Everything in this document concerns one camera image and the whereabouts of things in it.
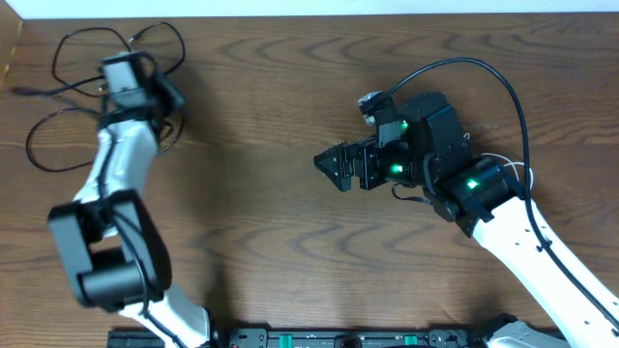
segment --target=white wall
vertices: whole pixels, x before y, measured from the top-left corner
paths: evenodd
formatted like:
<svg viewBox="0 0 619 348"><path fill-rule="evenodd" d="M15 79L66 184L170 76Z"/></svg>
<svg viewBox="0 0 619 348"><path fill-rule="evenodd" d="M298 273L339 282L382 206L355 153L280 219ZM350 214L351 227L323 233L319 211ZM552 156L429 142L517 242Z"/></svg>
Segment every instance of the white wall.
<svg viewBox="0 0 619 348"><path fill-rule="evenodd" d="M23 19L619 12L619 0L7 0Z"/></svg>

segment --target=wooden table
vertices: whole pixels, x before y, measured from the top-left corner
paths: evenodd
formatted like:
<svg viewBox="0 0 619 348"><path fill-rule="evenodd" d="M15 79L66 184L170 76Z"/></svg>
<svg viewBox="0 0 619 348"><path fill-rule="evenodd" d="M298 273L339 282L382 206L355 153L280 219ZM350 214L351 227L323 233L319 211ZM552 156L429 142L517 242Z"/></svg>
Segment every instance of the wooden table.
<svg viewBox="0 0 619 348"><path fill-rule="evenodd" d="M389 187L341 193L312 164L328 146L373 132L356 101L453 56L487 60L519 92L535 169L534 198L554 230L619 292L619 14L186 18L172 79L190 121L157 157L144 201L172 257L174 278L216 318L273 327L473 326L501 311L537 327L548 316L492 255ZM60 39L103 25L129 37L153 19L29 20L7 86L55 87ZM162 66L179 56L166 29L140 42ZM121 49L101 33L63 49L70 81ZM473 66L420 77L397 100L442 91L476 152L521 159L514 107ZM92 100L66 94L83 105ZM0 345L103 347L131 321L73 298L46 225L87 168L47 174L24 154L30 128L57 101L0 95ZM96 125L63 115L35 138L50 166L92 158Z"/></svg>

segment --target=green led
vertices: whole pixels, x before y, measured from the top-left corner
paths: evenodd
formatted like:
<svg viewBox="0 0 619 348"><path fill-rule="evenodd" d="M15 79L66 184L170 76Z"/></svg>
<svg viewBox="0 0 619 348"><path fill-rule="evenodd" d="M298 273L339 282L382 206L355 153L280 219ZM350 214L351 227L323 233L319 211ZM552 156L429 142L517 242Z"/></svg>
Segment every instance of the green led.
<svg viewBox="0 0 619 348"><path fill-rule="evenodd" d="M479 185L478 182L476 182L475 180L469 180L468 183L466 183L467 186L469 186L470 189L474 189L477 187L477 185Z"/></svg>

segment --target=white cable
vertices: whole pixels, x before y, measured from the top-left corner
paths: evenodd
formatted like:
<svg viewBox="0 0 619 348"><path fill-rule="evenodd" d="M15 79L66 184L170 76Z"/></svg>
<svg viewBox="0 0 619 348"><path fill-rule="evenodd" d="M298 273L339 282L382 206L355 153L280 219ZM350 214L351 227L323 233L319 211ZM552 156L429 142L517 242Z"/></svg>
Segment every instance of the white cable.
<svg viewBox="0 0 619 348"><path fill-rule="evenodd" d="M495 157L505 160L508 163L505 166L508 166L508 165L511 166L512 169L514 170L514 174L516 174L516 180L520 181L520 178L518 178L518 171L516 169L516 166L514 165L511 159L508 159L505 156L493 154L493 153L483 153L482 156L495 156Z"/></svg>
<svg viewBox="0 0 619 348"><path fill-rule="evenodd" d="M513 166L514 168L516 168L517 165L524 165L524 163L510 162L508 164L505 164L504 166ZM531 189L533 189L533 179L535 178L535 176L533 175L533 168L529 167L529 173L531 173Z"/></svg>

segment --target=green light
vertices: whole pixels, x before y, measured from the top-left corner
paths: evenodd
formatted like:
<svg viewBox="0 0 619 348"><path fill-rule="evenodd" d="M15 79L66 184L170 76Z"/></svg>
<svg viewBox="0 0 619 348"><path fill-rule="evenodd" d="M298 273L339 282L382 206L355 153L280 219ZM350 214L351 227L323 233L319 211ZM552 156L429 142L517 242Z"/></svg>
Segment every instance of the green light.
<svg viewBox="0 0 619 348"><path fill-rule="evenodd" d="M466 185L469 186L470 189L474 189L477 187L478 183L475 180L469 180Z"/></svg>

